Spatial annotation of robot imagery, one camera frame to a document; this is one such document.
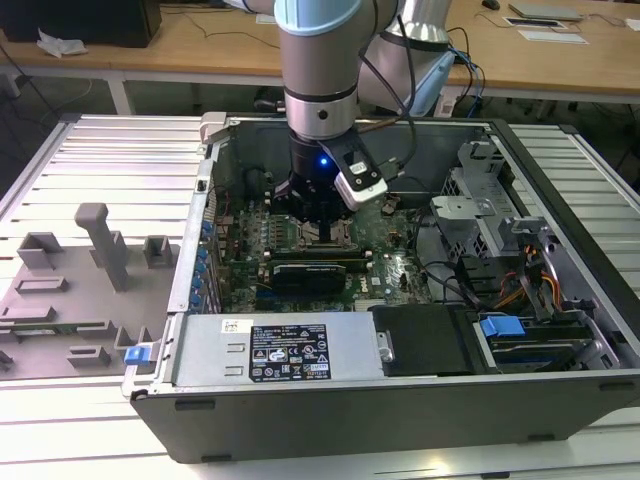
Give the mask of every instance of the laptop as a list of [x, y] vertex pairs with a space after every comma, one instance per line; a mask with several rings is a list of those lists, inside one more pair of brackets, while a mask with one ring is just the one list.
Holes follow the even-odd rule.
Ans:
[[583, 19], [578, 12], [567, 7], [552, 7], [549, 5], [535, 5], [532, 3], [512, 2], [509, 8], [522, 18], [541, 18], [544, 20], [566, 20], [579, 22]]

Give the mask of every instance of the table leg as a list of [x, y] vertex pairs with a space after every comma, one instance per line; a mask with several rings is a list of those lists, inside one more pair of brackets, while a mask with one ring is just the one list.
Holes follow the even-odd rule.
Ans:
[[436, 118], [451, 118], [453, 115], [453, 107], [456, 106], [458, 100], [458, 89], [444, 87], [440, 92], [440, 98], [436, 104], [436, 110], [433, 116]]
[[551, 114], [551, 111], [555, 108], [557, 103], [558, 102], [555, 100], [543, 100], [540, 107], [538, 107], [536, 120], [540, 121], [546, 119]]
[[107, 83], [109, 84], [111, 98], [113, 98], [113, 104], [116, 106], [116, 112], [118, 115], [135, 115], [136, 110], [127, 95], [124, 81], [107, 80]]
[[16, 85], [13, 75], [0, 75], [0, 87], [9, 98], [18, 98], [20, 96], [20, 89]]
[[202, 115], [202, 91], [199, 83], [191, 84], [191, 103], [194, 115]]

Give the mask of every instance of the black plastic cover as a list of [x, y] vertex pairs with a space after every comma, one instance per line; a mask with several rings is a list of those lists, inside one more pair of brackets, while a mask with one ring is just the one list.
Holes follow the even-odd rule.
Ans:
[[376, 307], [376, 332], [391, 341], [393, 361], [385, 375], [474, 375], [487, 372], [469, 310], [447, 305]]

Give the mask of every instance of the barcode sticker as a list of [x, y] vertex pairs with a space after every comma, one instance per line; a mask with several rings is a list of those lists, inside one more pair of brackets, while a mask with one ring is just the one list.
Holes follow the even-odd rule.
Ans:
[[253, 320], [225, 318], [222, 321], [222, 333], [251, 333]]

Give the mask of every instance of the robotic arm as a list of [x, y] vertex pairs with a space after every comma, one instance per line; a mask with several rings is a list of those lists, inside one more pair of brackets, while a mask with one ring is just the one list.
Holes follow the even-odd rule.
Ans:
[[451, 1], [225, 1], [276, 18], [293, 166], [275, 198], [286, 202], [300, 221], [317, 223], [323, 236], [331, 223], [387, 191], [382, 173], [353, 128], [358, 97], [401, 109], [361, 62], [361, 52], [366, 48], [367, 63], [406, 99], [406, 105], [412, 96], [408, 40], [417, 84], [411, 114], [426, 114], [453, 64], [444, 29]]

